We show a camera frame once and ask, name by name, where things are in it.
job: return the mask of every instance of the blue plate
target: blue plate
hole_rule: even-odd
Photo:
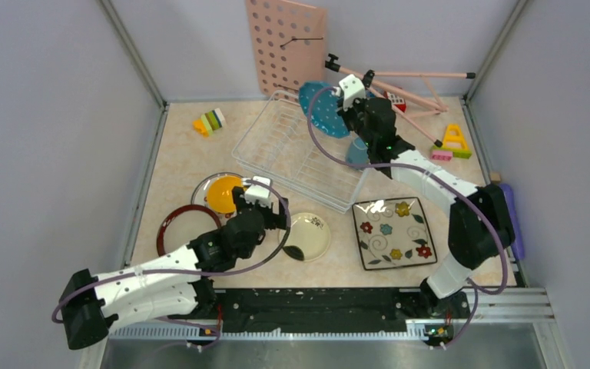
[[[302,88],[300,88],[300,106],[304,111],[304,115],[309,111],[309,104],[313,100],[313,96],[327,86],[331,85],[322,81],[309,81],[302,85]],[[349,136],[350,133],[347,131],[343,119],[336,113],[337,109],[338,97],[333,96],[331,91],[325,91],[316,101],[311,120],[313,125],[325,135],[343,138]]]

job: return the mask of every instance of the purple bar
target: purple bar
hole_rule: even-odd
[[[515,231],[516,236],[515,241],[512,242],[510,247],[512,248],[512,253],[515,255],[515,258],[517,258],[517,260],[523,260],[523,258],[525,258],[525,251],[523,249],[523,240],[521,239],[519,219],[517,219],[517,210],[515,209],[515,195],[509,184],[501,183],[499,184],[499,187],[503,190],[505,202],[508,204],[512,229]]]

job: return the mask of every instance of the yellow disc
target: yellow disc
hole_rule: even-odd
[[[221,214],[234,213],[236,211],[234,198],[232,197],[234,187],[241,187],[240,178],[230,175],[212,183],[209,191],[207,191],[207,204],[209,204],[211,210]]]

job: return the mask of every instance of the wire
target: wire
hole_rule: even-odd
[[[444,325],[448,327],[451,325],[451,307],[446,309],[446,316],[444,317]]]
[[[279,192],[277,192],[277,190],[275,190],[274,188],[272,188],[271,186],[269,186],[267,184],[263,184],[261,182],[254,181],[251,179],[248,179],[247,183],[250,183],[251,185],[257,185],[259,187],[266,188],[268,191],[272,192],[272,194],[274,194],[275,197],[277,197],[277,200],[279,200],[279,202],[283,206],[284,212],[286,213],[286,231],[283,234],[283,238],[281,239],[281,242],[279,243],[277,248],[275,248],[274,251],[272,253],[270,253],[270,255],[268,255],[265,259],[263,259],[262,261],[259,261],[258,263],[254,264],[254,265],[251,265],[247,268],[239,269],[237,271],[214,272],[214,271],[190,271],[190,270],[186,270],[186,269],[147,269],[147,270],[142,270],[141,274],[145,274],[145,275],[150,275],[150,274],[189,274],[189,275],[200,275],[203,277],[223,277],[223,276],[227,276],[227,275],[236,275],[236,274],[241,274],[241,273],[245,273],[248,271],[253,271],[254,269],[257,269],[257,268],[265,265],[268,261],[274,259],[279,254],[279,252],[281,251],[283,246],[286,244],[288,236],[290,235],[290,212],[288,211],[288,203],[286,202],[286,200],[284,200],[283,197],[281,197],[281,195],[279,194]],[[53,313],[51,315],[51,320],[53,321],[53,323],[56,323],[56,324],[63,323],[62,319],[58,319],[58,313],[60,312],[60,310],[64,306],[66,306],[68,304],[69,301],[74,299],[79,294],[82,294],[83,292],[88,291],[92,288],[102,286],[103,284],[108,284],[108,283],[120,281],[122,279],[132,278],[135,276],[137,276],[137,275],[134,272],[124,273],[124,274],[116,275],[114,277],[105,278],[103,280],[96,281],[96,282],[87,284],[83,287],[80,287],[79,289],[71,292],[66,298],[63,298],[58,303],[58,306],[56,306],[55,309],[53,309]]]
[[[471,278],[468,278],[467,281],[472,285],[472,286],[476,286],[476,284],[474,283],[474,281],[472,281]],[[469,323],[472,322],[474,316],[476,315],[476,309],[478,308],[478,290],[476,290],[474,288],[474,305],[472,306],[472,311],[469,313],[469,316],[467,317],[467,320],[465,321],[465,324],[462,325],[462,327],[460,328],[460,331],[458,331],[458,333],[456,333],[456,335],[453,336],[452,340],[445,343],[445,344],[441,344],[442,347],[444,347],[444,349],[447,349],[448,347],[451,347],[456,341],[458,341],[458,338],[461,338],[463,334],[465,334],[465,331],[467,330],[467,327],[469,326]]]
[[[317,102],[317,100],[320,98],[320,96],[325,91],[329,91],[329,90],[333,90],[333,89],[334,89],[334,87],[331,87],[331,86],[321,88],[311,99],[311,102],[309,103],[309,109],[307,112],[307,123],[308,123],[307,126],[309,128],[309,135],[311,136],[313,143],[316,145],[318,150],[320,150],[320,152],[323,153],[324,156],[328,157],[331,161],[335,161],[336,163],[338,163],[340,165],[346,165],[351,168],[392,168],[392,167],[397,167],[397,168],[406,168],[406,169],[418,171],[418,172],[422,173],[423,175],[428,174],[429,178],[433,179],[436,183],[438,183],[441,186],[443,186],[444,188],[446,188],[449,192],[454,194],[458,199],[460,199],[465,204],[467,204],[467,206],[474,213],[476,213],[476,215],[478,215],[480,217],[482,223],[485,225],[485,227],[487,228],[489,233],[492,235],[492,238],[494,239],[496,249],[499,251],[499,256],[501,258],[501,268],[502,268],[501,285],[498,288],[496,288],[494,291],[490,291],[490,290],[487,290],[481,286],[478,286],[474,282],[474,280],[472,280],[471,278],[467,278],[467,281],[474,287],[474,305],[472,307],[471,313],[469,314],[469,317],[465,321],[465,324],[460,328],[460,331],[453,337],[453,339],[449,343],[442,345],[446,349],[447,347],[450,347],[454,342],[456,342],[458,338],[462,337],[462,335],[465,333],[466,328],[469,326],[469,323],[472,322],[472,319],[476,315],[476,308],[478,307],[478,292],[481,291],[485,294],[500,294],[507,287],[508,265],[505,262],[505,249],[503,248],[503,243],[501,242],[499,235],[496,234],[496,230],[494,229],[494,226],[492,225],[492,223],[489,221],[489,219],[487,219],[487,217],[482,213],[482,211],[480,211],[480,209],[478,209],[476,207],[476,205],[474,203],[472,203],[465,195],[458,192],[455,188],[449,186],[449,184],[444,182],[440,177],[436,176],[433,173],[429,173],[426,169],[418,167],[416,165],[410,165],[410,164],[404,164],[404,163],[353,164],[353,163],[349,163],[347,161],[340,160],[339,158],[334,157],[328,151],[326,151],[322,147],[320,142],[317,140],[317,138],[315,137],[315,133],[313,132],[313,120],[311,119],[311,116],[313,114],[313,105]]]

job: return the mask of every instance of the clear plastic dish rack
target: clear plastic dish rack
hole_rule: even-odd
[[[278,95],[289,99],[277,99]],[[366,171],[338,165],[315,147],[296,100],[296,95],[275,91],[232,156],[248,171],[344,213],[356,202]],[[317,129],[316,137],[329,153],[343,160],[356,138],[353,134],[333,138]]]

